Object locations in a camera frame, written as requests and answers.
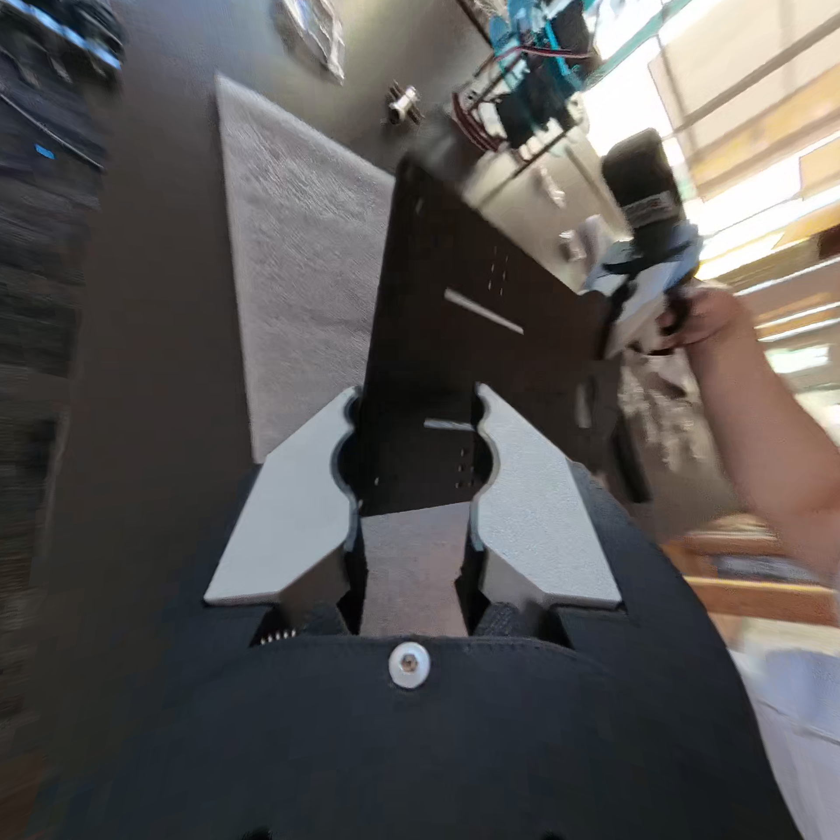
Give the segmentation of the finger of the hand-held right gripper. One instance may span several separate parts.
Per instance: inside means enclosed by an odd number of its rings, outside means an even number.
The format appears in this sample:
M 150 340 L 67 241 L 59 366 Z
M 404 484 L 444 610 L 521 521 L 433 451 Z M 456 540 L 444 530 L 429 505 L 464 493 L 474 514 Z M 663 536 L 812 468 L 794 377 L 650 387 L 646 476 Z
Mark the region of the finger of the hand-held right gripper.
M 646 268 L 631 280 L 629 297 L 606 340 L 606 360 L 610 361 L 626 350 L 656 354 L 665 349 L 658 319 L 669 306 L 669 292 L 678 284 L 678 274 L 666 266 Z
M 592 241 L 588 245 L 587 256 L 591 258 L 591 264 L 582 283 L 581 293 L 614 293 L 631 273 L 628 266 L 633 267 L 634 241 Z

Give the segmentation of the person's white shirt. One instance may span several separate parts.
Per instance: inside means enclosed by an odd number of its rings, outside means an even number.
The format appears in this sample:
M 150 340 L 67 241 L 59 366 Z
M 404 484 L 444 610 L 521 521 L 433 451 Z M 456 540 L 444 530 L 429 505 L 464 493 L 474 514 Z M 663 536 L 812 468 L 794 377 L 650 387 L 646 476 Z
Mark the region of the person's white shirt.
M 838 651 L 785 647 L 730 657 L 795 824 L 806 839 L 838 839 Z

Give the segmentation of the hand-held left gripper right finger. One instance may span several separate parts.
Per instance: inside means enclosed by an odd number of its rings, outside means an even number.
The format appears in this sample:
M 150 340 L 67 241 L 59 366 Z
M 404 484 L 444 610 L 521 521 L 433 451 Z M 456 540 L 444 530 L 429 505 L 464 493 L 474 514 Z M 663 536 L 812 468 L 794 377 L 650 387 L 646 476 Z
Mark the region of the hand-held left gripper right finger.
M 470 504 L 479 592 L 521 611 L 612 610 L 621 592 L 564 452 L 487 384 L 477 425 L 490 474 Z

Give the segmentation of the dark desk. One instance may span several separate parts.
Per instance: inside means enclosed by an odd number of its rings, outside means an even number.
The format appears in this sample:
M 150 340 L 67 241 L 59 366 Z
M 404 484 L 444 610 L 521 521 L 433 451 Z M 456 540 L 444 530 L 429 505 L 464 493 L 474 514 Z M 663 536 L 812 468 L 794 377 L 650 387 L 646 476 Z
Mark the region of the dark desk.
M 92 223 L 43 632 L 61 665 L 152 664 L 165 608 L 252 477 L 214 74 L 384 171 L 386 82 L 448 92 L 485 52 L 456 2 L 336 2 L 346 81 L 288 53 L 269 2 L 125 2 L 110 163 Z

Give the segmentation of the clear plastic bag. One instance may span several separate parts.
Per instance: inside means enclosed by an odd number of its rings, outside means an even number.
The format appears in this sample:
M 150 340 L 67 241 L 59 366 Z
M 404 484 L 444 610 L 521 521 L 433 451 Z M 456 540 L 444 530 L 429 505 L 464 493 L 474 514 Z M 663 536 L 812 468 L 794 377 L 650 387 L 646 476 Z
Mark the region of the clear plastic bag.
M 333 81 L 345 80 L 343 24 L 330 1 L 272 1 L 278 33 L 295 57 L 318 66 Z

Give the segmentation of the small silver metal part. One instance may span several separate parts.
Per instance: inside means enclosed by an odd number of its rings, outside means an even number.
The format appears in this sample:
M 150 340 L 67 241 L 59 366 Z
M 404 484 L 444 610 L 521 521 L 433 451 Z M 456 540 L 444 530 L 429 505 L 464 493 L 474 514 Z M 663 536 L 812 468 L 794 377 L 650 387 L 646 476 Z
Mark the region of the small silver metal part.
M 566 208 L 566 195 L 561 186 L 554 180 L 551 172 L 544 164 L 538 164 L 535 168 L 533 180 L 539 193 L 544 196 L 554 207 Z

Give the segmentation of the grey felt mat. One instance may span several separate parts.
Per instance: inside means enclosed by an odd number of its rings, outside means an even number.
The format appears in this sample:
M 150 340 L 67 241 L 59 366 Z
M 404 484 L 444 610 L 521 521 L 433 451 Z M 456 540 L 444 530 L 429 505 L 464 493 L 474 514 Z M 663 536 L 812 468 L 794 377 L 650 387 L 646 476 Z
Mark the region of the grey felt mat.
M 394 177 L 215 77 L 250 442 L 257 464 L 350 386 L 371 341 Z

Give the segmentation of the window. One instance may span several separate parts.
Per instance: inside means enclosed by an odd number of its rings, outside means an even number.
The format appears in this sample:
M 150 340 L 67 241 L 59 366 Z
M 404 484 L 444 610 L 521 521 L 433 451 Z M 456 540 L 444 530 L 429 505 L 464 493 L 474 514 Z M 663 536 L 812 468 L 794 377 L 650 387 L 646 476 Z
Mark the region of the window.
M 838 225 L 838 1 L 618 2 L 596 44 L 588 139 L 604 154 L 657 130 L 705 243 L 701 278 L 817 261 Z

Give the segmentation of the black metal plate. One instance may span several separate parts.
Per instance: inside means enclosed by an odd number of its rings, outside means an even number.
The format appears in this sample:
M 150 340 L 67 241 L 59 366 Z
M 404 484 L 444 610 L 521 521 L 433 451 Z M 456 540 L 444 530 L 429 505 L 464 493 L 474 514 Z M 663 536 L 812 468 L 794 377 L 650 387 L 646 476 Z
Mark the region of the black metal plate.
M 602 350 L 611 304 L 578 295 L 406 157 L 398 166 L 356 428 L 360 514 L 469 501 L 487 477 L 488 385 L 622 501 L 652 499 Z

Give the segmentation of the wooden chair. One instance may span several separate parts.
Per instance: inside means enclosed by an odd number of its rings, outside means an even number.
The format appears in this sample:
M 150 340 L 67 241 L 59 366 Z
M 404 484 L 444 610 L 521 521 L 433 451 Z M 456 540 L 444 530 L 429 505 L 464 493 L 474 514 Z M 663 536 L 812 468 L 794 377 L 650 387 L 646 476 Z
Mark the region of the wooden chair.
M 754 517 L 720 518 L 660 548 L 710 614 L 838 627 L 830 588 Z

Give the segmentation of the person's right forearm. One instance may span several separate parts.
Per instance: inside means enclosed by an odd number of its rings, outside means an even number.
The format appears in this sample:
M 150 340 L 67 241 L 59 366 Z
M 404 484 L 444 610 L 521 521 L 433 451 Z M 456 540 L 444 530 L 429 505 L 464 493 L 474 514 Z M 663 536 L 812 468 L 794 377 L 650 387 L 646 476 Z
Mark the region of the person's right forearm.
M 838 447 L 772 370 L 758 338 L 686 355 L 743 506 L 793 560 L 838 587 Z

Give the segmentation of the person's right hand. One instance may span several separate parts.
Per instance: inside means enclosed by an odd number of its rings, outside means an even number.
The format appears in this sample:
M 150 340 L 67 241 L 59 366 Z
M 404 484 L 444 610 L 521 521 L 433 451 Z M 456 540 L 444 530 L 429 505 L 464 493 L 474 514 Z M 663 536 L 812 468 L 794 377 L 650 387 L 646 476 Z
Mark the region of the person's right hand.
M 756 343 L 750 313 L 729 289 L 701 283 L 680 292 L 677 302 L 683 307 L 680 312 L 670 310 L 658 319 L 660 350 L 698 354 Z

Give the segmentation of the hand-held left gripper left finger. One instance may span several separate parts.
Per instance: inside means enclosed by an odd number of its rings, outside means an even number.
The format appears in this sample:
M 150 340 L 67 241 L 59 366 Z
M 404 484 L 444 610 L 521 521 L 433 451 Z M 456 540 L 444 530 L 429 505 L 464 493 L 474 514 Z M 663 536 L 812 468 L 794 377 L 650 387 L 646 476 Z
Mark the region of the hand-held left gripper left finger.
M 340 477 L 354 431 L 351 387 L 267 457 L 203 596 L 209 606 L 338 604 L 350 593 L 347 554 L 358 503 Z

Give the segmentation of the small metal motor part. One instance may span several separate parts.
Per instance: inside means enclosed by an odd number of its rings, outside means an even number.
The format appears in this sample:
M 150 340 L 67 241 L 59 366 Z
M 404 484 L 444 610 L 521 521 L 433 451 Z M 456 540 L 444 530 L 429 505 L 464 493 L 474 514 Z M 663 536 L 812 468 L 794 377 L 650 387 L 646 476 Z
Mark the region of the small metal motor part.
M 388 87 L 385 98 L 385 115 L 381 120 L 383 126 L 401 126 L 411 124 L 417 126 L 424 120 L 419 108 L 421 101 L 418 90 L 414 85 L 402 85 L 393 80 Z

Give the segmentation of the small white metal part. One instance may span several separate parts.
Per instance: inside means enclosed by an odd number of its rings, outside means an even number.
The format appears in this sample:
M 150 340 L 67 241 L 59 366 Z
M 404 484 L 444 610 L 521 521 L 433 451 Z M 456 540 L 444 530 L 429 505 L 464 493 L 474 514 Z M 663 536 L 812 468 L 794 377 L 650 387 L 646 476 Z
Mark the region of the small white metal part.
M 590 270 L 613 243 L 612 232 L 602 215 L 587 217 L 575 229 L 560 234 L 560 252 L 567 262 L 580 263 Z

